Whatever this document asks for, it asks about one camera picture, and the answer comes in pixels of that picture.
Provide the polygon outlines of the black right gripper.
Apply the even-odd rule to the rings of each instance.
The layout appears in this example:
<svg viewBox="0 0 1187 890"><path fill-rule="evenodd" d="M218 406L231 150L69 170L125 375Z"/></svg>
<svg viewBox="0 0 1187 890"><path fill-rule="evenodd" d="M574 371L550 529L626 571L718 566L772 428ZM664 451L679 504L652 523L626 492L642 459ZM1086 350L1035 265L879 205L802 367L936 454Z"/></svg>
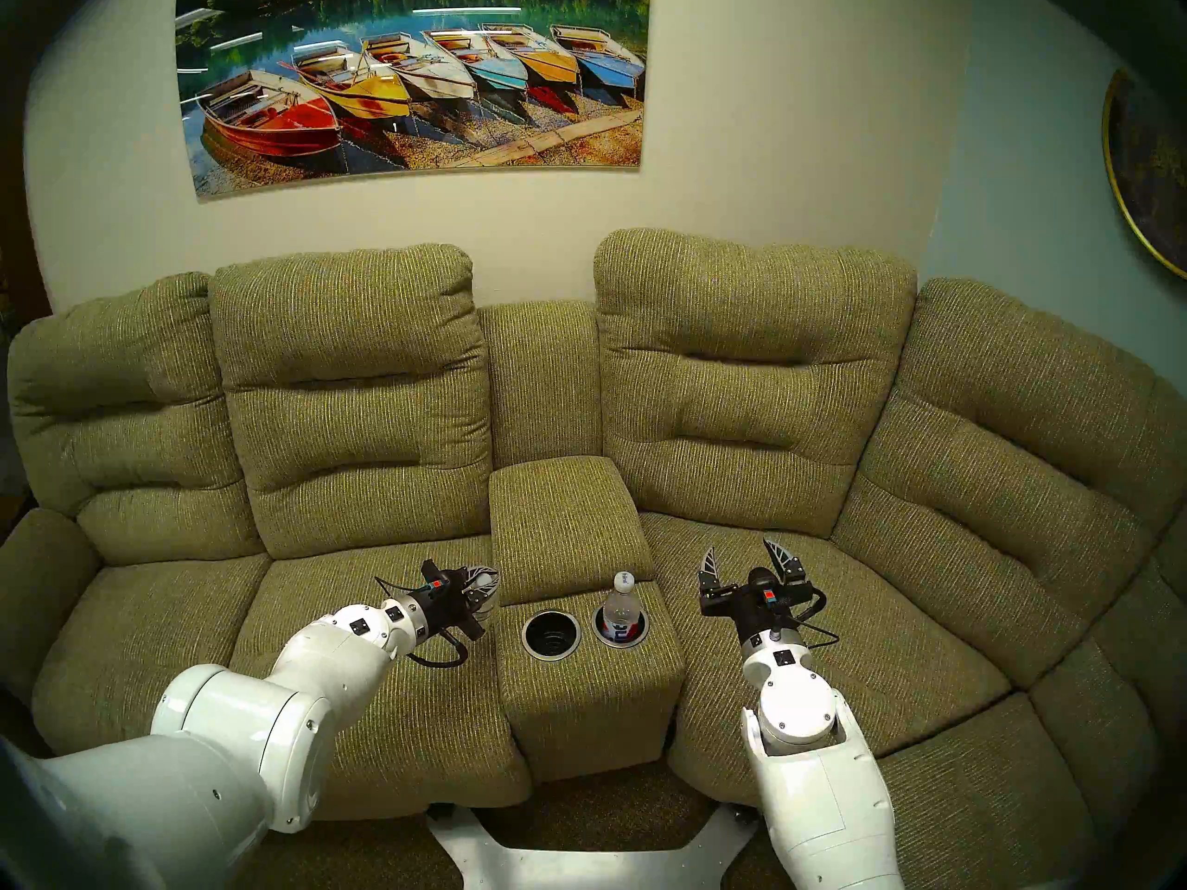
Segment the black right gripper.
<svg viewBox="0 0 1187 890"><path fill-rule="evenodd" d="M698 571L702 615L734 621L742 646L764 631L798 632L826 604L799 558L772 539L764 538L763 545L774 571L753 568L742 585L721 581L715 547L707 547Z"/></svg>

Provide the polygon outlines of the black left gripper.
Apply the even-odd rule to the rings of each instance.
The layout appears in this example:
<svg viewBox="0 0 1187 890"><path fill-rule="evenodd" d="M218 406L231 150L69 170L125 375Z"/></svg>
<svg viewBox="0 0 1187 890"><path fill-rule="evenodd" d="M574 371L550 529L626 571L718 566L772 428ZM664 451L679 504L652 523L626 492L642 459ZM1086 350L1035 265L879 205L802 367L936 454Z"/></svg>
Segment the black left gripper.
<svg viewBox="0 0 1187 890"><path fill-rule="evenodd" d="M425 584L413 590L413 602L423 619L415 623L417 642L457 628L472 642L483 637L483 619L496 611L500 587L499 570L485 566L440 568L424 560L420 568Z"/></svg>

